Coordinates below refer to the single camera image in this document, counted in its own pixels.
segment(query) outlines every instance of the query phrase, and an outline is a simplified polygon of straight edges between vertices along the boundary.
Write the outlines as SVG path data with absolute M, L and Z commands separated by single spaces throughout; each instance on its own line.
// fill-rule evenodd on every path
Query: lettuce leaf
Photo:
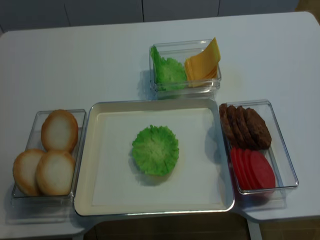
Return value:
M 187 75 L 184 66 L 180 62 L 171 57 L 168 57 L 167 59 L 161 57 L 155 46 L 151 48 L 150 54 L 156 73 L 155 82 L 157 83 L 160 91 L 178 90 L 187 86 L 181 84 L 187 81 Z
M 179 158 L 178 140 L 167 126 L 150 125 L 139 132 L 132 146 L 137 166 L 148 175 L 169 174 Z

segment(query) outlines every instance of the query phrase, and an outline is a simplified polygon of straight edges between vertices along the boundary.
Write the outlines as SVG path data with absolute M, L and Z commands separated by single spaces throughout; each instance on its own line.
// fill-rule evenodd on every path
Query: clear plastic container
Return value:
M 201 53 L 211 42 L 211 39 L 197 41 L 182 41 L 173 43 L 154 44 L 161 57 L 173 58 L 183 66 L 187 58 Z M 158 99 L 179 98 L 179 97 L 214 97 L 216 90 L 220 88 L 221 72 L 217 66 L 217 77 L 197 81 L 185 81 L 183 83 L 157 84 L 157 73 L 154 62 L 149 54 L 150 63 L 150 83 L 151 91 Z M 177 90 L 167 90 L 168 88 L 179 87 Z
M 275 175 L 275 188 L 243 190 L 239 186 L 236 174 L 234 173 L 235 185 L 237 192 L 240 193 L 241 201 L 249 202 L 262 202 L 265 203 L 269 200 L 285 199 L 288 192 L 296 189 L 299 181 L 291 162 L 285 141 L 282 137 L 274 110 L 268 100 L 258 101 L 244 101 L 244 102 L 230 102 L 228 106 L 235 107 L 242 106 L 244 109 L 254 109 L 265 121 L 266 126 L 270 132 L 272 141 L 268 150 L 261 150 L 260 152 L 265 156 Z M 231 145 L 227 138 L 224 136 L 226 143 L 226 150 L 230 159 Z
M 41 149 L 46 151 L 41 142 L 41 127 L 46 118 L 52 111 L 39 111 L 35 115 L 32 129 L 29 135 L 25 150 Z M 13 207 L 54 207 L 54 206 L 69 206 L 73 203 L 75 190 L 77 186 L 78 174 L 81 164 L 81 157 L 84 143 L 84 133 L 86 127 L 86 111 L 84 109 L 68 110 L 75 117 L 78 123 L 78 142 L 76 143 L 71 155 L 75 159 L 75 168 L 71 184 L 70 193 L 62 196 L 27 196 L 22 193 L 16 184 L 14 184 L 11 194 L 11 205 Z

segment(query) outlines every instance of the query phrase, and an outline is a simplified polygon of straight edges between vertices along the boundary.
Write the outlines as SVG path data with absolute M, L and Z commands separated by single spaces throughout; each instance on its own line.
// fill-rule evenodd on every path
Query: tomato slice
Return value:
M 243 151 L 242 159 L 243 159 L 244 171 L 245 171 L 246 177 L 247 177 L 248 182 L 251 185 L 252 189 L 259 189 L 260 186 L 258 185 L 257 181 L 255 180 L 254 173 L 249 166 L 251 154 L 252 154 L 252 151 L 249 149 L 246 149 Z
M 249 159 L 249 168 L 253 178 L 261 189 L 276 187 L 276 178 L 268 160 L 258 151 L 252 151 Z
M 238 162 L 237 162 L 237 149 L 235 147 L 231 149 L 230 156 L 231 156 L 235 177 L 238 180 L 239 186 L 241 189 L 246 190 L 248 186 L 246 186 L 246 184 L 244 183 L 242 174 L 240 172 Z
M 236 163 L 239 168 L 239 174 L 242 177 L 243 181 L 243 190 L 250 190 L 252 186 L 250 185 L 248 178 L 246 176 L 244 163 L 243 163 L 243 150 L 241 148 L 236 149 Z

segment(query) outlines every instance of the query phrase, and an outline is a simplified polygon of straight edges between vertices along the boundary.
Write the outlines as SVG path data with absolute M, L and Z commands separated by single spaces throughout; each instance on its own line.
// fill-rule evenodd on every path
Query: tray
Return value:
M 168 126 L 179 159 L 165 180 L 142 174 L 132 142 L 148 127 Z M 218 107 L 209 98 L 105 102 L 89 113 L 74 199 L 81 216 L 225 212 L 234 192 Z
M 185 65 L 187 58 L 201 53 L 212 41 L 212 39 L 196 40 L 196 41 L 182 41 L 182 42 L 172 42 L 172 43 L 161 43 L 154 44 L 161 57 L 164 58 L 174 58 L 178 62 Z M 170 83 L 170 84 L 157 84 L 157 73 L 155 71 L 154 62 L 149 54 L 149 64 L 150 64 L 150 83 L 151 90 L 153 94 L 158 99 L 170 99 L 170 98 L 212 98 L 217 90 L 220 88 L 221 82 L 221 71 L 219 65 L 217 70 L 217 77 L 210 79 L 203 79 L 195 81 L 197 84 L 201 83 L 202 86 L 189 87 L 190 82 L 186 81 L 184 83 Z M 178 90 L 168 90 L 174 86 L 179 86 L 181 89 Z
M 52 111 L 39 111 L 36 113 L 25 150 L 41 149 L 46 152 L 41 142 L 41 127 L 51 112 Z M 22 205 L 23 207 L 69 206 L 73 203 L 84 142 L 83 129 L 86 126 L 86 111 L 84 109 L 74 109 L 68 110 L 68 112 L 73 114 L 78 124 L 78 142 L 71 153 L 76 163 L 70 193 L 63 196 L 26 196 L 17 188 L 16 184 L 14 184 L 11 194 L 11 205 L 13 207 L 17 207 L 18 205 Z
M 254 109 L 265 121 L 272 137 L 271 146 L 268 150 L 260 151 L 268 160 L 275 175 L 275 188 L 243 190 L 240 188 L 236 175 L 235 182 L 237 191 L 245 201 L 265 201 L 284 199 L 286 195 L 299 185 L 299 181 L 291 162 L 285 141 L 281 134 L 274 110 L 268 100 L 230 102 L 227 105 L 243 106 Z M 231 145 L 226 140 L 226 148 L 230 157 Z

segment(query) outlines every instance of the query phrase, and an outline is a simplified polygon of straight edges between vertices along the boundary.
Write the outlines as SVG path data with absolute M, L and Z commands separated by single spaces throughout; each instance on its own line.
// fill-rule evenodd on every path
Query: cheese slice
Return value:
M 216 38 L 210 42 L 204 51 L 188 59 L 191 63 L 188 68 L 193 71 L 193 80 L 204 79 L 204 77 L 210 75 L 221 59 Z
M 193 81 L 195 79 L 195 76 L 194 76 L 194 71 L 193 71 L 193 68 L 192 68 L 192 65 L 191 65 L 191 61 L 190 61 L 190 58 L 187 58 L 184 62 L 184 66 L 185 66 L 185 69 L 189 75 L 189 80 L 190 81 Z
M 215 66 L 214 69 L 207 76 L 203 77 L 203 79 L 213 79 L 215 78 L 215 76 L 217 76 L 217 73 L 218 73 L 218 68 L 217 66 Z

